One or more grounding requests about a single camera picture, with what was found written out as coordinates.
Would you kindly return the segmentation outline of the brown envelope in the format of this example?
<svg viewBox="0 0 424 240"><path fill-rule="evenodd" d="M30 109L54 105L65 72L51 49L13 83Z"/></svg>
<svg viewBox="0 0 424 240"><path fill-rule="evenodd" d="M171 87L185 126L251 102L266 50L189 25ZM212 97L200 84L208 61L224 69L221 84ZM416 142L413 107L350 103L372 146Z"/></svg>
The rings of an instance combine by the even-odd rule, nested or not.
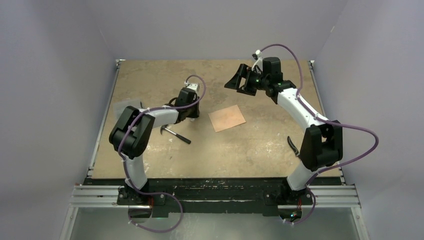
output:
<svg viewBox="0 0 424 240"><path fill-rule="evenodd" d="M238 105L211 112L208 116L216 133L246 123Z"/></svg>

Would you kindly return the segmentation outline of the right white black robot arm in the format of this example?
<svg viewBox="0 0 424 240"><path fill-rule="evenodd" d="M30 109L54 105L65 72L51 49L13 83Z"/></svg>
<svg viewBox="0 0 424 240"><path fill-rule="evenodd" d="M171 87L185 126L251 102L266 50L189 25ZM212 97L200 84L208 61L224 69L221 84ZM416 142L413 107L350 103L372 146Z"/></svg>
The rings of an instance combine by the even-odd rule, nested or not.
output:
<svg viewBox="0 0 424 240"><path fill-rule="evenodd" d="M299 152L301 163L287 177L288 185L280 191L282 200L292 204L300 198L300 190L306 188L314 174L341 160L343 130L336 120L319 120L321 114L298 94L298 89L290 80L283 79L278 57L266 57L261 63L260 68L241 64L224 86L249 96L255 96L258 90L265 91L303 129L304 137Z"/></svg>

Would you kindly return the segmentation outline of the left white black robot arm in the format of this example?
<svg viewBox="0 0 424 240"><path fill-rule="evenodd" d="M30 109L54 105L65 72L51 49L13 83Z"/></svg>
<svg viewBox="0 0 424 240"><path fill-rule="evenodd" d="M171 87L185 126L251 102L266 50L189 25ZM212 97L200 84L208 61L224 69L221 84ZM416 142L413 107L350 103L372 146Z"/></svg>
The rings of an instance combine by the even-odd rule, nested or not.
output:
<svg viewBox="0 0 424 240"><path fill-rule="evenodd" d="M148 178L144 169L143 153L147 149L153 129L174 125L200 115L199 85L190 83L179 95L162 107L138 109L127 106L109 135L109 142L122 158L125 184L132 188L129 197L138 205L149 196Z"/></svg>

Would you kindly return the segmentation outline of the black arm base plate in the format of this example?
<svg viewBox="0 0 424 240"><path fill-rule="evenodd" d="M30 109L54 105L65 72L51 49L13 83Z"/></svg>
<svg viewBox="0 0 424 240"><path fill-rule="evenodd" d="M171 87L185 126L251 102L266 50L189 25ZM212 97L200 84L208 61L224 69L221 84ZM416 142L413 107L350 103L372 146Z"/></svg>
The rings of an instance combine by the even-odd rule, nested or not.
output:
<svg viewBox="0 0 424 240"><path fill-rule="evenodd" d="M117 204L146 207L154 218L184 212L299 219L313 199L306 189L291 190L285 177L150 178L141 193L120 186Z"/></svg>

